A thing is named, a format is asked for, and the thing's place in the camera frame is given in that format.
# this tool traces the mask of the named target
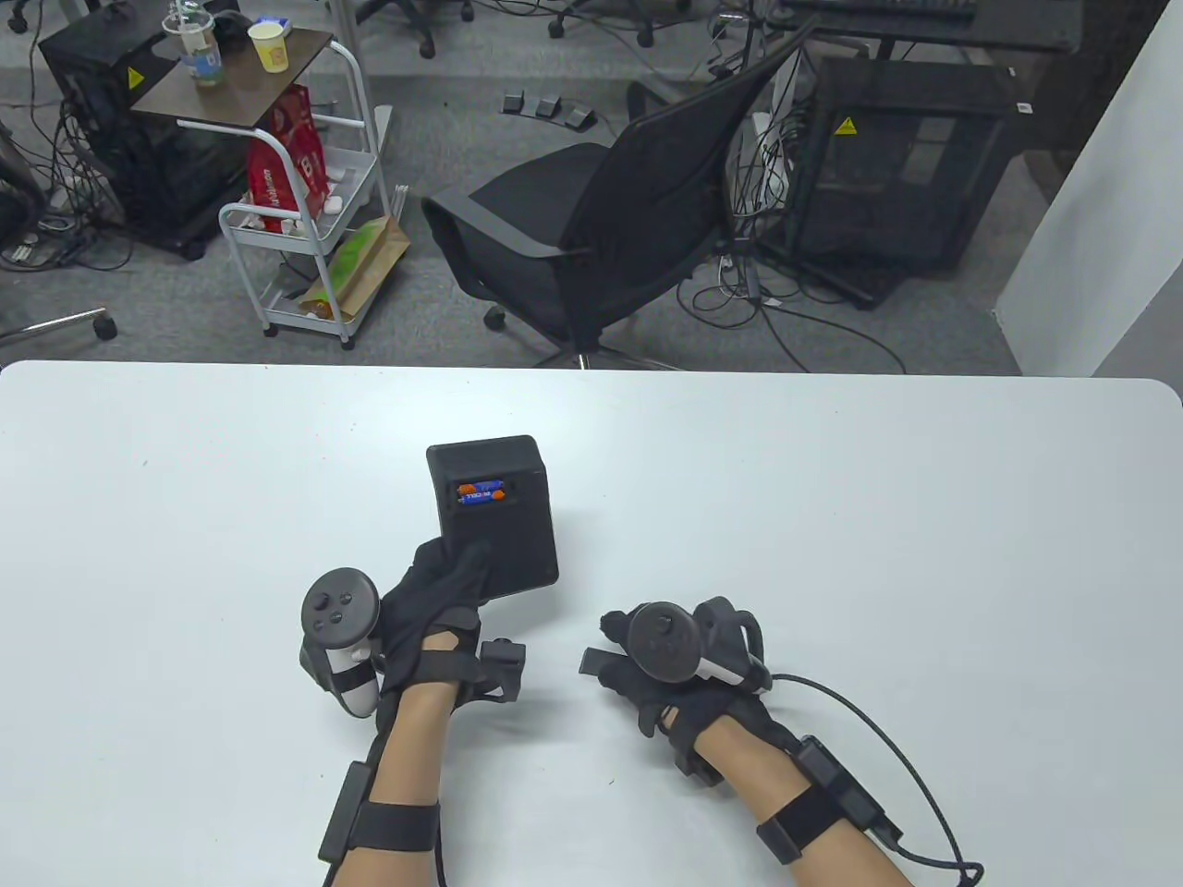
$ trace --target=paper cup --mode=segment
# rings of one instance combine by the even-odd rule
[[[260,21],[246,32],[259,53],[263,70],[279,73],[287,70],[287,45],[284,43],[284,26],[276,21]]]

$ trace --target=white controller grip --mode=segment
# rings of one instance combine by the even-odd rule
[[[370,660],[369,641],[324,653],[329,659],[332,694],[355,718],[368,718],[377,708],[377,673]]]

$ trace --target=chair wheel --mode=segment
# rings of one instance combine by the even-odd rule
[[[119,335],[119,329],[115,325],[115,318],[109,315],[99,315],[91,322],[91,326],[95,328],[95,335],[103,342],[110,342]]]
[[[485,312],[485,326],[493,332],[505,329],[505,309],[491,307]]]

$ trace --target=forearm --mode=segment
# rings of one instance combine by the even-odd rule
[[[444,746],[455,694],[455,684],[420,684],[403,692],[379,759],[370,801],[415,807],[439,801]],[[431,850],[403,853],[358,847],[345,855],[332,887],[428,887],[433,872]]]
[[[704,730],[694,750],[731,784],[758,823],[809,788],[788,755],[729,717]],[[797,887],[911,887],[884,852],[846,820],[813,841],[789,868]]]

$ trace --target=floor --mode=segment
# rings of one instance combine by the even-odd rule
[[[52,0],[28,7],[35,26],[44,2],[44,33],[62,26]],[[280,13],[297,24],[324,26],[328,12],[312,0],[244,2],[248,13]],[[0,14],[6,14],[0,7]],[[179,258],[137,247],[119,271],[65,270],[38,274],[0,274],[0,328],[106,304],[119,336],[99,343],[77,328],[6,348],[0,360],[82,358],[211,361],[323,364],[422,364],[528,367],[549,345],[521,325],[492,334],[480,323],[484,304],[455,286],[432,242],[418,198],[450,183],[478,184],[509,166],[583,138],[556,127],[497,114],[508,88],[528,93],[558,92],[595,108],[615,128],[626,118],[625,86],[646,72],[645,63],[673,78],[686,77],[703,58],[709,38],[702,22],[660,31],[652,50],[639,50],[631,34],[620,39],[571,21],[567,37],[551,40],[545,18],[513,18],[478,7],[477,20],[463,24],[454,4],[432,9],[438,54],[421,59],[414,34],[394,9],[361,27],[363,52],[376,103],[394,108],[384,167],[393,181],[408,183],[403,227],[412,240],[387,291],[345,352],[336,339],[284,330],[264,338],[230,265],[225,244],[214,241],[203,259]],[[27,109],[28,38],[0,28],[0,119],[31,147],[35,134]],[[943,47],[917,47],[913,59],[943,59]],[[56,96],[52,80],[33,56],[38,102]],[[343,79],[318,64],[310,85],[317,97],[344,97]],[[53,108],[39,109],[50,125]],[[586,138],[609,142],[605,123]],[[1011,163],[956,274],[945,280],[912,280],[878,311],[847,305],[822,306],[800,297],[807,313],[856,328],[892,348],[911,373],[1014,374],[1015,362],[990,313],[1020,254],[1046,209],[1039,189],[1020,161]],[[119,258],[122,247],[91,257],[93,264]],[[252,257],[261,279],[273,267],[267,254]],[[713,267],[699,268],[699,289]],[[774,281],[789,292],[789,281]],[[815,371],[891,373],[893,362],[849,334],[793,317],[777,317],[782,338]],[[723,332],[697,323],[673,294],[652,303],[635,318],[610,330],[606,342],[687,369],[791,370],[767,329],[751,324]]]

